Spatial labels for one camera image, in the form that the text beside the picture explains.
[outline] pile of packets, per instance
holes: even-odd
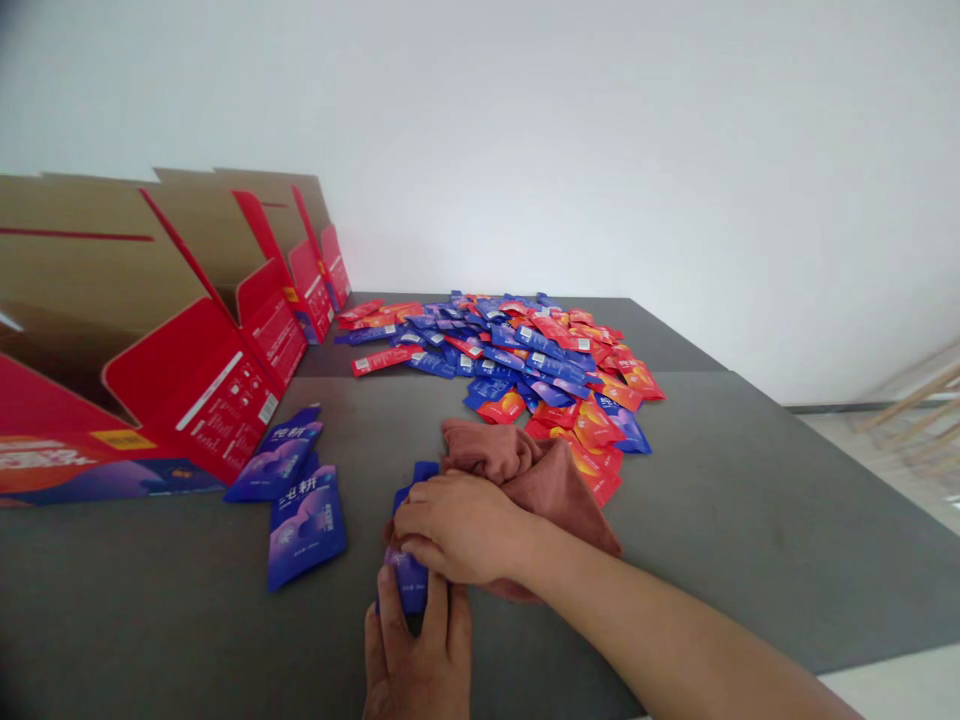
[[[273,502],[270,592],[347,549],[337,469],[311,448],[323,423],[309,405],[275,426],[224,495],[224,502]]]
[[[441,303],[372,300],[339,323],[349,333],[337,343],[391,345],[354,361],[356,377],[405,363],[442,378],[475,378],[463,402],[491,424],[512,423],[526,407],[532,417],[524,430],[563,438],[601,507],[620,486],[623,454],[650,452],[636,413],[665,395],[623,333],[584,310],[565,310],[543,293],[533,301],[455,290]]]

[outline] brown cloth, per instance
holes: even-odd
[[[513,425],[456,419],[444,421],[442,429],[450,452],[440,458],[442,473],[453,468],[486,478],[524,510],[614,557],[623,554],[564,440],[534,440]],[[392,520],[385,534],[388,542],[398,544]],[[511,580],[494,580],[486,589],[514,602],[541,602]]]

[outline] floor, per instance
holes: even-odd
[[[916,453],[953,423],[952,414],[902,444],[891,441],[928,411],[904,413],[867,432],[857,432],[873,413],[798,415],[816,432],[872,470],[878,477],[960,534],[960,463],[936,474],[949,458],[938,454],[921,461]],[[953,448],[960,455],[960,439]],[[917,653],[821,678],[867,720],[952,720],[960,716],[960,645]]]

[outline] cardboard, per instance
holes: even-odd
[[[337,312],[346,309],[351,292],[350,279],[347,277],[347,268],[340,252],[337,228],[330,222],[330,213],[327,211],[327,203],[323,199],[323,190],[317,176],[233,168],[214,170],[217,175],[236,185],[236,189],[242,187],[250,190],[264,202],[281,205],[289,204],[290,200],[293,200],[325,265],[321,271],[334,309]]]
[[[283,395],[306,352],[286,300],[280,261],[266,260],[236,200],[219,188],[44,173],[49,183],[137,188],[207,291],[236,325]]]
[[[232,483],[278,403],[143,197],[0,178],[0,504]]]
[[[263,201],[253,192],[233,187],[215,173],[154,168],[165,185],[215,188],[234,196],[265,258],[276,259],[285,274],[287,300],[311,345],[321,344],[336,314],[323,281],[324,265],[296,203]]]

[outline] hand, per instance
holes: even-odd
[[[536,516],[489,480],[451,471],[416,483],[394,516],[403,551],[453,582],[516,579]]]
[[[423,629],[415,638],[407,628],[394,568],[377,575],[380,617],[367,609],[364,650],[367,702],[364,720],[447,720],[470,717],[472,619],[467,588],[435,572],[427,581]]]

